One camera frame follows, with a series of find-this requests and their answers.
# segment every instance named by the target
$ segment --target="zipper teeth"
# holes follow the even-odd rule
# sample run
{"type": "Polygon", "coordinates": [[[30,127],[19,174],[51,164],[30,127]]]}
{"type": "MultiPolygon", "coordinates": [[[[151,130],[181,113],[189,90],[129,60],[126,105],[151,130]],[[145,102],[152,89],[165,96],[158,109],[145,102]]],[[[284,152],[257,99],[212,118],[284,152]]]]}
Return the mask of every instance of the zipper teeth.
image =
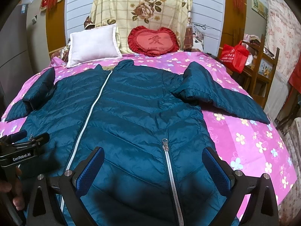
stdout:
{"type": "MultiPolygon", "coordinates": [[[[87,116],[87,118],[86,118],[86,121],[85,121],[85,124],[84,124],[84,127],[82,128],[82,130],[81,130],[81,132],[79,133],[79,136],[78,136],[78,138],[77,138],[77,140],[76,140],[75,147],[74,147],[72,156],[71,156],[71,158],[70,158],[70,161],[69,161],[69,163],[68,163],[68,165],[67,165],[66,170],[69,170],[70,167],[71,167],[71,165],[72,165],[72,162],[73,162],[73,160],[74,160],[74,157],[75,157],[75,154],[76,154],[76,151],[77,151],[79,142],[80,142],[80,140],[81,140],[81,138],[82,138],[82,135],[83,135],[83,133],[84,133],[86,127],[87,127],[88,121],[89,121],[90,116],[91,116],[92,111],[93,111],[93,108],[94,108],[94,106],[96,105],[97,101],[99,100],[100,95],[101,95],[101,93],[102,93],[102,91],[103,91],[103,88],[104,88],[104,86],[106,85],[106,82],[108,81],[108,79],[109,79],[110,75],[112,74],[112,72],[113,72],[113,71],[111,70],[111,72],[109,73],[109,75],[108,75],[107,78],[106,78],[106,81],[105,81],[104,84],[102,85],[102,87],[101,87],[101,89],[100,89],[100,92],[99,92],[99,94],[98,94],[96,100],[94,101],[94,103],[92,104],[92,106],[91,106],[91,108],[90,108],[89,114],[88,114],[88,116],[87,116]]],[[[61,200],[61,211],[64,210],[64,204],[65,204],[65,201],[64,201],[64,199],[63,199],[63,197],[62,197],[62,200],[61,200]]]]}
{"type": "Polygon", "coordinates": [[[166,157],[166,162],[167,162],[167,167],[168,167],[168,174],[169,174],[169,178],[170,178],[171,190],[173,192],[173,199],[175,201],[175,206],[176,206],[176,210],[177,210],[179,226],[184,226],[184,220],[183,220],[183,215],[182,215],[180,202],[179,202],[179,198],[178,198],[178,194],[177,194],[176,184],[175,184],[175,180],[173,178],[173,170],[171,168],[170,157],[169,157],[168,151],[164,151],[164,152],[165,152],[165,157],[166,157]]]}

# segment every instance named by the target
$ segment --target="heart-shaped pillow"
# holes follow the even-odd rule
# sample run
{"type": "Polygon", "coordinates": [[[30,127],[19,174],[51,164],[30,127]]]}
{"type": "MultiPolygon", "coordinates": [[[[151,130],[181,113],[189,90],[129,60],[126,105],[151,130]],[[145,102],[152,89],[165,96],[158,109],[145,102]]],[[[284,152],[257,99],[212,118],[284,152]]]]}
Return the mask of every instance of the heart-shaped pillow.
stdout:
{"type": "Polygon", "coordinates": [[[144,26],[138,26],[131,30],[128,45],[133,52],[146,56],[158,56],[179,50],[176,35],[165,27],[150,30],[144,26]]]}

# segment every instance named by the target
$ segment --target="bed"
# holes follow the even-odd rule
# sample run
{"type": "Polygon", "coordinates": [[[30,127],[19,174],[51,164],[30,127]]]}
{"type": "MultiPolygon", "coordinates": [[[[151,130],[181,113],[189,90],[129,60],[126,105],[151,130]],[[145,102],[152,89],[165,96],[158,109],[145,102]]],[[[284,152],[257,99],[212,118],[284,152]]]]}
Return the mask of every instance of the bed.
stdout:
{"type": "MultiPolygon", "coordinates": [[[[213,79],[223,88],[247,93],[226,73],[225,67],[200,52],[175,52],[158,57],[148,57],[141,54],[126,54],[120,60],[107,60],[85,63],[73,68],[66,68],[63,61],[52,60],[49,67],[54,67],[59,81],[65,77],[95,68],[101,64],[114,67],[119,61],[132,59],[135,65],[149,66],[166,71],[183,74],[188,65],[195,61],[201,64],[212,75],[213,79]]],[[[11,107],[20,100],[30,86],[48,68],[34,75],[25,82],[16,98],[9,105],[0,123],[1,136],[19,131],[26,118],[7,123],[5,118],[11,107]]],[[[204,120],[211,139],[214,141],[219,157],[226,161],[234,170],[242,170],[248,176],[261,176],[269,173],[273,181],[278,204],[285,198],[297,180],[296,172],[283,140],[272,124],[266,125],[252,120],[244,120],[221,113],[219,109],[202,106],[204,120]]],[[[241,218],[247,206],[249,196],[245,196],[237,214],[241,218]]]]}

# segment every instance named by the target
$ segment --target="metal zipper slider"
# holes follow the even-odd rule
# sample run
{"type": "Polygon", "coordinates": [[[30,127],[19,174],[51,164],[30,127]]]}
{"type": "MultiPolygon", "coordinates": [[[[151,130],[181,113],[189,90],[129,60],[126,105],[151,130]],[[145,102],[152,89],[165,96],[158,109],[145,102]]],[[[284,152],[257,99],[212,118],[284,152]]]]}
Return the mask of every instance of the metal zipper slider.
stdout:
{"type": "Polygon", "coordinates": [[[165,152],[168,152],[168,139],[162,139],[163,149],[165,152]]]}

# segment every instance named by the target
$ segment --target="white pillow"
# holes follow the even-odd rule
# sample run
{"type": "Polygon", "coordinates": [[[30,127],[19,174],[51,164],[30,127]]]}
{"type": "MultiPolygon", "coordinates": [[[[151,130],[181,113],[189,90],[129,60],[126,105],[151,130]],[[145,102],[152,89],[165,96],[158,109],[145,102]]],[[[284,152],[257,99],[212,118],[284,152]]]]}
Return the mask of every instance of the white pillow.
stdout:
{"type": "Polygon", "coordinates": [[[116,42],[117,24],[70,34],[67,68],[100,60],[121,59],[116,42]]]}

